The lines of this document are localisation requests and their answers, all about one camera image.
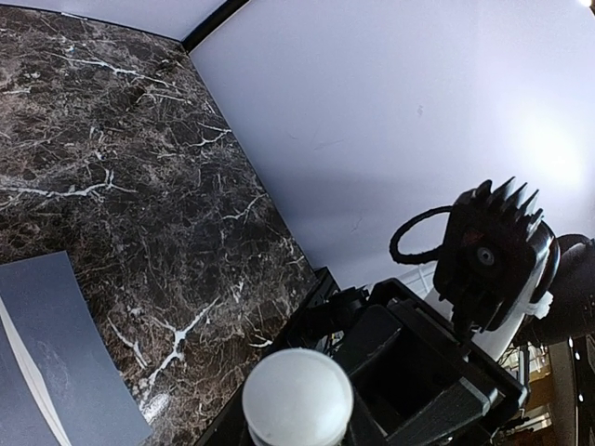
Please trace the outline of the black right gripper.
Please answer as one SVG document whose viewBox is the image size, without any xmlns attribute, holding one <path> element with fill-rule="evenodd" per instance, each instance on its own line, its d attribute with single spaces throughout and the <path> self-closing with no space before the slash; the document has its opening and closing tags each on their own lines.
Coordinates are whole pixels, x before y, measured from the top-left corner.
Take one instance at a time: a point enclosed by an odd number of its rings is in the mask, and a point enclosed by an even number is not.
<svg viewBox="0 0 595 446">
<path fill-rule="evenodd" d="M 396 279 L 373 287 L 334 359 L 353 386 L 345 445 L 488 445 L 529 397 Z"/>
</svg>

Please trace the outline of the green white glue stick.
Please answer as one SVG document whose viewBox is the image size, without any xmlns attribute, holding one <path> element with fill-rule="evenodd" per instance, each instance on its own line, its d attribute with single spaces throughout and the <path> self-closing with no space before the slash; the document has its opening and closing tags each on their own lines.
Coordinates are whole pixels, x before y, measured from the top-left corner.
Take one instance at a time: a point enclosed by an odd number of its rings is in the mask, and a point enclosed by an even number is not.
<svg viewBox="0 0 595 446">
<path fill-rule="evenodd" d="M 338 445 L 353 407 L 352 385 L 343 369 L 306 348 L 267 356 L 242 390 L 247 430 L 257 445 Z"/>
</svg>

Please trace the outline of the grey paper envelope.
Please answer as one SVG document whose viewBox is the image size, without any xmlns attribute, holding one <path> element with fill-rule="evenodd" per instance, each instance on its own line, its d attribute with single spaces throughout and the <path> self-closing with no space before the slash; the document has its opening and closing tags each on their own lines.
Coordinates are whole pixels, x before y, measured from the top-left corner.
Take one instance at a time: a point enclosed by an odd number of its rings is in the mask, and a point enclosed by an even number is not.
<svg viewBox="0 0 595 446">
<path fill-rule="evenodd" d="M 152 429 L 126 388 L 64 252 L 5 264 L 1 301 L 45 379 L 72 445 L 139 445 Z M 59 445 L 1 323 L 1 442 Z"/>
</svg>

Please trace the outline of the beige letter sheet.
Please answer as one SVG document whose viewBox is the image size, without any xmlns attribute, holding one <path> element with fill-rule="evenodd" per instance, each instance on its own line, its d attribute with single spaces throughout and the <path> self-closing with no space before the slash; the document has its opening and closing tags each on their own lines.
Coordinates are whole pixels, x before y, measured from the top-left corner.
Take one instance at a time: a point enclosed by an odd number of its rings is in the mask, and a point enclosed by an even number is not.
<svg viewBox="0 0 595 446">
<path fill-rule="evenodd" d="M 45 379 L 28 349 L 25 347 L 14 322 L 7 311 L 4 301 L 1 301 L 1 323 L 27 388 L 32 394 L 33 400 L 40 414 L 45 419 L 48 428 L 59 445 L 72 446 L 53 400 L 48 393 Z"/>
</svg>

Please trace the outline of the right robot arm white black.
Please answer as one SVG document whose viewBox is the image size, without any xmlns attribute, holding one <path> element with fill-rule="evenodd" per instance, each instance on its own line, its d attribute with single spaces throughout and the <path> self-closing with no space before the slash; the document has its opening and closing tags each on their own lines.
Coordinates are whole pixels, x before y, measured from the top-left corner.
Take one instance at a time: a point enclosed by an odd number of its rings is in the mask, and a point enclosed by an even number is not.
<svg viewBox="0 0 595 446">
<path fill-rule="evenodd" d="M 401 282 L 377 284 L 337 360 L 356 390 L 348 445 L 487 445 L 529 400 L 499 365 L 508 346 L 549 345 L 594 329 L 594 242 L 555 236 L 539 213 L 460 204 L 443 243 L 394 261 L 435 261 L 437 304 Z"/>
</svg>

